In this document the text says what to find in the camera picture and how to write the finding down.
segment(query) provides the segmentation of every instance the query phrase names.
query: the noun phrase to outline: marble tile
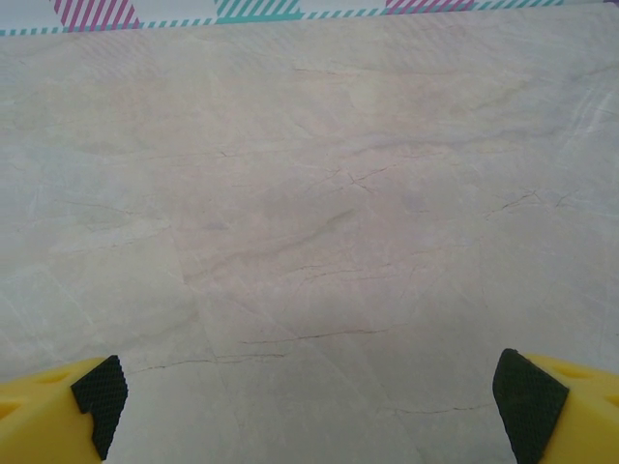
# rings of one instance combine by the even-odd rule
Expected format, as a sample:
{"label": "marble tile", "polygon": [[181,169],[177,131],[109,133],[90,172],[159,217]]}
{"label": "marble tile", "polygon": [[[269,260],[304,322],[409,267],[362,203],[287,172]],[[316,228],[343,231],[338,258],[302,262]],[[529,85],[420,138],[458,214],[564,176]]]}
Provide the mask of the marble tile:
{"label": "marble tile", "polygon": [[503,348],[619,370],[618,25],[4,41],[0,377],[120,355],[114,463],[514,462]]}

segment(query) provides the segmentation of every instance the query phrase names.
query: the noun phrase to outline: teal striped pattern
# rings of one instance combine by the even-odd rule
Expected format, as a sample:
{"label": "teal striped pattern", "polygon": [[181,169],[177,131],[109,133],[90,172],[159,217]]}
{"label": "teal striped pattern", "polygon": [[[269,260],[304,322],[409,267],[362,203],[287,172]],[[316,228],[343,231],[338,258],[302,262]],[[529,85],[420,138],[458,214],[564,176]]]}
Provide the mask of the teal striped pattern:
{"label": "teal striped pattern", "polygon": [[526,7],[555,7],[563,5],[565,0],[486,0],[473,3],[471,12],[483,10],[508,10]]}
{"label": "teal striped pattern", "polygon": [[[362,8],[323,12],[301,12],[299,0],[214,0],[217,17],[183,18],[140,22],[137,29],[163,27],[207,26],[239,22],[290,21],[299,19],[324,19],[386,15],[388,8]],[[481,0],[473,3],[470,11],[505,10],[524,7],[549,7],[563,5],[565,0]],[[50,26],[23,29],[0,29],[0,37],[36,36],[69,32],[68,27]]]}

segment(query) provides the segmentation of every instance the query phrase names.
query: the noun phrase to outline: yellow plastic piece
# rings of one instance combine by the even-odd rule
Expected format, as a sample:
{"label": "yellow plastic piece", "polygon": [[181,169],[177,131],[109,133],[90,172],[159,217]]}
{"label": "yellow plastic piece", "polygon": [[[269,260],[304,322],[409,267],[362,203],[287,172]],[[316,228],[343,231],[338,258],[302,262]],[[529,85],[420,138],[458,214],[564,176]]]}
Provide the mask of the yellow plastic piece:
{"label": "yellow plastic piece", "polygon": [[101,463],[93,418],[81,414],[71,385],[104,358],[63,365],[0,384],[0,463]]}
{"label": "yellow plastic piece", "polygon": [[524,356],[570,389],[540,464],[619,464],[619,375]]}

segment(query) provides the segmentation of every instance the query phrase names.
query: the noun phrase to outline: crack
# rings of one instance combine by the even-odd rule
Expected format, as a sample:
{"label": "crack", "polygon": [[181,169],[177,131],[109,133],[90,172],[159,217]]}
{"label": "crack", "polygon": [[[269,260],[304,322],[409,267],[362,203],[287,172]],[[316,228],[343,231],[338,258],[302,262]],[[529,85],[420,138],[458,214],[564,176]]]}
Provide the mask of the crack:
{"label": "crack", "polygon": [[178,362],[171,362],[170,364],[163,365],[151,365],[149,367],[144,367],[142,369],[135,370],[133,372],[128,372],[127,375],[137,374],[139,372],[144,372],[147,370],[153,369],[166,369],[173,365],[181,365],[181,364],[202,364],[202,363],[210,363],[210,364],[238,364],[244,363],[246,361],[252,361],[256,359],[271,359],[271,358],[284,358],[286,355],[283,353],[267,353],[267,354],[256,354],[256,355],[230,355],[230,356],[219,356],[215,357],[211,360],[185,360]]}
{"label": "crack", "polygon": [[320,184],[323,184],[331,179],[333,179],[334,177],[336,177],[339,172],[341,171],[341,167],[339,167],[333,174],[331,174],[330,176],[325,177],[324,179],[318,181],[318,182],[314,182],[313,184],[311,184],[308,188],[306,188],[305,192],[310,191],[311,189],[313,189],[316,186],[319,186]]}
{"label": "crack", "polygon": [[387,166],[387,167],[383,167],[382,169],[377,169],[375,171],[371,171],[369,174],[366,174],[363,177],[358,177],[357,179],[355,179],[355,181],[363,181],[365,179],[367,179],[370,176],[373,176],[374,174],[378,174],[379,172],[383,172],[386,171],[387,169],[391,169],[392,167],[396,167],[397,164],[392,164],[391,166]]}
{"label": "crack", "polygon": [[538,199],[538,201],[540,202],[540,204],[542,203],[542,199],[538,196],[538,193],[537,193],[537,191],[536,191],[536,190],[529,191],[529,192],[525,193],[524,195],[520,196],[520,198],[519,198],[518,200],[511,201],[511,202],[509,202],[508,204],[503,205],[503,206],[502,206],[501,208],[499,208],[498,210],[492,210],[492,211],[490,211],[490,212],[486,215],[486,219],[488,219],[488,218],[489,218],[491,215],[493,215],[494,213],[500,213],[501,211],[504,211],[504,210],[506,210],[506,209],[508,209],[508,208],[511,208],[511,207],[513,207],[513,206],[518,206],[518,205],[519,205],[519,203],[520,203],[522,200],[525,200],[526,198],[530,198],[531,196],[535,196],[535,197]]}
{"label": "crack", "polygon": [[21,171],[21,172],[25,172],[25,171],[26,171],[26,169],[21,168],[21,167],[17,167],[17,166],[15,166],[12,162],[10,162],[10,161],[8,162],[8,165],[9,165],[10,167],[12,167],[12,168],[13,168],[14,170],[16,170],[16,171]]}
{"label": "crack", "polygon": [[308,340],[311,338],[324,338],[327,336],[336,336],[336,335],[354,335],[354,334],[363,334],[363,335],[371,335],[371,334],[382,334],[384,332],[388,332],[391,329],[395,329],[397,327],[407,326],[408,324],[396,324],[387,329],[380,329],[377,331],[368,331],[365,329],[355,329],[351,331],[341,331],[341,332],[331,332],[331,333],[319,333],[317,335],[303,335],[297,336],[296,338],[284,338],[281,340],[258,340],[258,341],[241,341],[245,345],[260,345],[260,344],[276,344],[276,343],[284,343],[285,341],[301,341]]}
{"label": "crack", "polygon": [[327,71],[327,70],[309,70],[307,68],[293,68],[294,71],[299,71],[302,73],[320,73],[320,74],[330,74],[330,75],[338,75],[338,72]]}
{"label": "crack", "polygon": [[561,206],[561,203],[563,202],[563,200],[565,200],[568,196],[573,195],[574,193],[578,192],[578,190],[575,191],[569,191],[568,193],[566,193],[565,195],[563,195],[561,198],[559,198],[559,201],[557,201],[557,204],[554,205],[555,208],[559,208]]}
{"label": "crack", "polygon": [[359,280],[378,280],[378,279],[385,279],[385,278],[399,277],[399,276],[400,274],[370,275],[367,277],[346,278],[344,282],[356,282]]}
{"label": "crack", "polygon": [[284,243],[282,245],[278,245],[275,247],[269,247],[267,249],[262,249],[259,251],[255,251],[254,249],[247,249],[247,250],[242,250],[242,251],[237,251],[235,253],[232,253],[226,257],[224,257],[220,262],[215,263],[211,269],[208,270],[202,270],[199,271],[195,274],[192,275],[187,275],[186,277],[186,281],[192,281],[194,279],[198,279],[201,278],[207,274],[214,274],[219,268],[224,268],[227,266],[230,266],[230,264],[234,263],[234,262],[239,262],[239,261],[243,261],[245,264],[245,260],[261,260],[261,259],[265,259],[266,257],[270,257],[270,256],[277,256],[280,255],[282,253],[285,253],[291,249],[295,249],[297,247],[304,247],[306,244],[309,244],[313,241],[315,241],[316,239],[318,239],[319,237],[326,235],[326,234],[330,234],[333,232],[336,232],[338,230],[338,227],[343,224],[343,223],[347,223],[349,219],[353,218],[356,214],[356,211],[354,209],[350,209],[347,211],[344,211],[342,213],[339,213],[338,215],[335,215],[333,217],[328,218],[323,225],[317,227],[314,229],[313,232],[311,232],[310,234],[306,234],[305,236],[301,237],[301,238],[297,238],[298,235],[292,235],[292,236],[286,236],[283,237],[281,239],[276,239],[278,241],[283,241],[283,240],[288,240],[291,237],[294,239],[291,242],[287,242]]}
{"label": "crack", "polygon": [[438,251],[446,251],[451,248],[470,248],[473,245],[443,245],[443,246],[435,246],[434,248],[420,249],[418,251],[411,251],[408,253],[408,256],[420,256],[423,254],[431,254],[436,253]]}
{"label": "crack", "polygon": [[442,409],[438,411],[410,411],[407,409],[393,408],[391,411],[394,411],[396,414],[419,414],[419,415],[434,415],[434,414],[445,414],[452,412],[461,412],[461,411],[476,411],[478,409],[487,408],[492,406],[494,403],[480,404],[479,406],[471,406],[470,408],[449,408]]}
{"label": "crack", "polygon": [[316,198],[321,198],[321,197],[323,197],[323,196],[330,195],[331,193],[335,193],[336,191],[342,191],[342,190],[344,190],[346,187],[350,187],[350,186],[345,186],[345,187],[336,188],[335,190],[325,191],[324,193],[320,193],[320,194],[319,194]]}
{"label": "crack", "polygon": [[373,190],[371,188],[368,188],[366,186],[364,186],[363,184],[358,184],[357,181],[359,181],[360,179],[355,179],[354,177],[352,177],[350,175],[350,173],[347,173],[348,177],[350,178],[350,182],[352,182],[351,186],[357,186],[357,187],[361,187],[363,190],[365,190],[367,193],[369,194],[373,194]]}
{"label": "crack", "polygon": [[317,275],[310,275],[306,278],[306,280],[313,281],[317,278],[321,278],[324,276],[334,276],[336,274],[350,274],[350,273],[361,273],[363,270],[361,269],[341,269],[339,271],[330,271],[329,273],[322,273]]}
{"label": "crack", "polygon": [[332,263],[327,263],[327,264],[307,264],[306,266],[301,266],[300,268],[297,268],[293,271],[290,271],[291,273],[296,273],[298,271],[304,271],[305,269],[320,269],[320,268],[326,268],[329,266],[334,266],[334,264]]}
{"label": "crack", "polygon": [[417,271],[418,267],[419,267],[419,265],[415,265],[415,266],[413,266],[413,269],[411,269],[410,275],[408,276],[408,279],[406,280],[406,283],[404,284],[404,289],[402,290],[402,293],[401,293],[401,295],[398,298],[398,303],[400,303],[402,301],[402,299],[404,298],[404,296],[408,292],[409,285],[410,285],[411,281],[413,280],[413,275],[415,274],[415,271]]}
{"label": "crack", "polygon": [[484,255],[483,255],[483,246],[482,246],[482,240],[484,239],[484,237],[480,237],[480,241],[479,241],[479,255],[480,255],[480,287],[482,289],[482,302],[484,303],[484,307],[486,308],[486,311],[488,311],[488,305],[487,305],[487,298],[486,298],[486,290],[484,288]]}
{"label": "crack", "polygon": [[78,205],[78,206],[89,206],[91,208],[102,208],[104,210],[110,210],[110,211],[115,211],[117,213],[124,213],[126,215],[134,215],[135,213],[132,211],[127,211],[127,210],[119,210],[118,208],[112,208],[111,206],[105,206],[105,205],[97,205],[97,204],[92,204],[92,203],[81,203],[79,201],[67,201],[67,200],[55,200],[58,203],[68,203],[70,205]]}

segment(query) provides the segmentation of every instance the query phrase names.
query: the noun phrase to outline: black rubber pad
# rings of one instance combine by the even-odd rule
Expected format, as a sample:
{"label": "black rubber pad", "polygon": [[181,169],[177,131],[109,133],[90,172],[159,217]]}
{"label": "black rubber pad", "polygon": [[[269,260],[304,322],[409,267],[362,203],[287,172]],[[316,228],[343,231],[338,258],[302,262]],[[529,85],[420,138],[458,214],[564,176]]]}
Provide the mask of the black rubber pad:
{"label": "black rubber pad", "polygon": [[71,385],[82,414],[93,416],[93,444],[102,460],[112,444],[129,390],[117,356],[110,356]]}
{"label": "black rubber pad", "polygon": [[507,349],[492,392],[518,464],[538,464],[570,390],[516,350]]}

